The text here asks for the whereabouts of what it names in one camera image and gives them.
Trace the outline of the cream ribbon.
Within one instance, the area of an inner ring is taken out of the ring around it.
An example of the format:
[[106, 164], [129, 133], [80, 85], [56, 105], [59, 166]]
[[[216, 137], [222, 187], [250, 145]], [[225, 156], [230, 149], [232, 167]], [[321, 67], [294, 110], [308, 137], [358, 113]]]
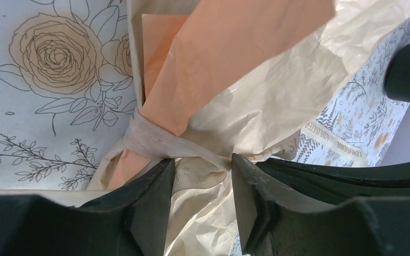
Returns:
[[[292, 160], [296, 156], [296, 147], [299, 134], [303, 134], [329, 150], [349, 158], [353, 167], [366, 167], [365, 154], [344, 140], [337, 137], [317, 121], [308, 122], [300, 131], [280, 141], [273, 147], [258, 155], [246, 155], [251, 162], [263, 162], [271, 156]], [[185, 189], [208, 189], [224, 180], [230, 171], [230, 161], [211, 151], [157, 127], [145, 118], [137, 115], [135, 121], [111, 152], [102, 160], [92, 177], [86, 190], [0, 190], [0, 196], [38, 195], [64, 206], [79, 207], [86, 202], [109, 193], [105, 189], [105, 176], [108, 171], [105, 167], [117, 156], [121, 149], [130, 149], [132, 152], [150, 159], [149, 164], [138, 175], [146, 173], [160, 160], [180, 158], [185, 160], [203, 160], [204, 164], [194, 167], [190, 171], [177, 171], [173, 192]]]

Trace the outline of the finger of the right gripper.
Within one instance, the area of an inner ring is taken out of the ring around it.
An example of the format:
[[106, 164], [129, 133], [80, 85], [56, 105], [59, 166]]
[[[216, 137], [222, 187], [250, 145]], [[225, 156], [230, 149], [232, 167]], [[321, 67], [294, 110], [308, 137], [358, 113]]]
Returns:
[[256, 166], [295, 191], [333, 205], [357, 196], [410, 196], [410, 162], [335, 167], [270, 158]]

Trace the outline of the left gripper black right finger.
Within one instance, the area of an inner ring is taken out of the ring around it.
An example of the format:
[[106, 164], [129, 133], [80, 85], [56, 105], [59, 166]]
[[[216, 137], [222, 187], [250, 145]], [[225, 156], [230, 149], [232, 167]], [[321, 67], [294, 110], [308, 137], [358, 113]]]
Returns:
[[232, 186], [242, 253], [279, 255], [274, 231], [286, 210], [314, 213], [329, 205], [268, 175], [246, 157], [233, 154]]

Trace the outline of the colourful flower bouquet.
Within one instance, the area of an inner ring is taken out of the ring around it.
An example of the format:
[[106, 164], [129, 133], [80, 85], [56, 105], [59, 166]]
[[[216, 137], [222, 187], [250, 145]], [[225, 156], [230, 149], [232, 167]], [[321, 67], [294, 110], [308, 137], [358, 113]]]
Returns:
[[[139, 115], [231, 166], [232, 154], [258, 155], [315, 118], [410, 18], [410, 1], [130, 1], [127, 10], [130, 123]], [[121, 149], [105, 189], [149, 162]], [[231, 170], [211, 188], [172, 191], [163, 255], [227, 255], [233, 193]]]

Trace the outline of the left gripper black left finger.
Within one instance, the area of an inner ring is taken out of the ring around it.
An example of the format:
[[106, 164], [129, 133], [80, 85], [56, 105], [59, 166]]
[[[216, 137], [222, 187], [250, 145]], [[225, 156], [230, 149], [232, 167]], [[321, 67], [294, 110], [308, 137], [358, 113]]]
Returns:
[[93, 213], [83, 255], [163, 255], [175, 164], [165, 159], [147, 173], [82, 207]]

